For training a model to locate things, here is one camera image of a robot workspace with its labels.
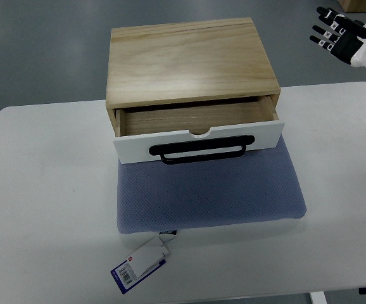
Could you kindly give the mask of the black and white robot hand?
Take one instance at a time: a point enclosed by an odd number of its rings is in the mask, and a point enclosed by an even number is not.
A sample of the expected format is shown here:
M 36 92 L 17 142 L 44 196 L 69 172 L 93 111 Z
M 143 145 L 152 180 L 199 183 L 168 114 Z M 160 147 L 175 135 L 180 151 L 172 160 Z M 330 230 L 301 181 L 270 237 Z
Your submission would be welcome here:
M 366 23 L 352 20 L 332 8 L 317 8 L 319 20 L 326 28 L 313 26 L 318 36 L 310 40 L 340 61 L 353 67 L 366 68 Z

